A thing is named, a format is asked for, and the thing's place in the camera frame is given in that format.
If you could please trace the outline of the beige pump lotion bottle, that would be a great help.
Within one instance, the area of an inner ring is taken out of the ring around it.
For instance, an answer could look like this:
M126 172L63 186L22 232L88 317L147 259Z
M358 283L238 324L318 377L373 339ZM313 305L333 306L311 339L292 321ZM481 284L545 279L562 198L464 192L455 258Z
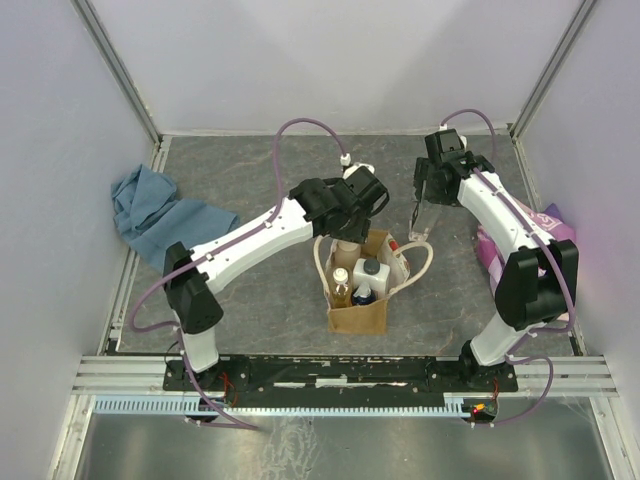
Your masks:
M344 240L336 240L332 254L332 266L352 272L361 256L361 245Z

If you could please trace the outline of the blue cloth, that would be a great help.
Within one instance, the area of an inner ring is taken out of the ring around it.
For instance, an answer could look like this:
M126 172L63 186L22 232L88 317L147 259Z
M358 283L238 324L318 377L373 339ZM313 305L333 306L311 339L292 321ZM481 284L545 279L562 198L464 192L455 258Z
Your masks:
M158 272L167 249L216 240L239 226L239 216L201 200L182 198L167 175L139 165L111 185L114 223L128 246Z

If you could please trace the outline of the clear square bottle black cap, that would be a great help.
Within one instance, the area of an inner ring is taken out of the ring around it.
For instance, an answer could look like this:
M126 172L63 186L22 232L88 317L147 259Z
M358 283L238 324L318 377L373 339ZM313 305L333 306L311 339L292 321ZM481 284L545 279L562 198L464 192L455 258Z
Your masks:
M443 211L441 204L430 203L426 200L423 201L425 202L424 218L420 227L411 228L409 219L408 240L410 242L427 241Z

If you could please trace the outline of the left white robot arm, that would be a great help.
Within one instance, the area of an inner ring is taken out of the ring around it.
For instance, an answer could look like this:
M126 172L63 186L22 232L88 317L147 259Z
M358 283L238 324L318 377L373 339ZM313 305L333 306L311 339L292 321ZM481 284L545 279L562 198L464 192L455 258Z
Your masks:
M223 310L215 295L236 277L276 253L318 236L353 244L367 240L371 219L389 202L388 189L370 164L343 175L302 181L271 210L223 237L166 252L164 286L180 328L186 378L199 390L220 379L215 326Z

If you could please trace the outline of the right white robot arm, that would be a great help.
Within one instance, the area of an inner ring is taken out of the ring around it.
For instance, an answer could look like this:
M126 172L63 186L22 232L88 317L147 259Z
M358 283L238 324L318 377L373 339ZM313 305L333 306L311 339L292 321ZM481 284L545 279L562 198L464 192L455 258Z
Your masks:
M504 262L494 293L496 312L467 341L457 361L459 382L478 391L528 334L561 315L575 313L579 252L571 239L557 240L525 212L503 186L493 165L469 151L454 129L425 138L427 154L416 161L414 188L420 204L463 207L489 234Z

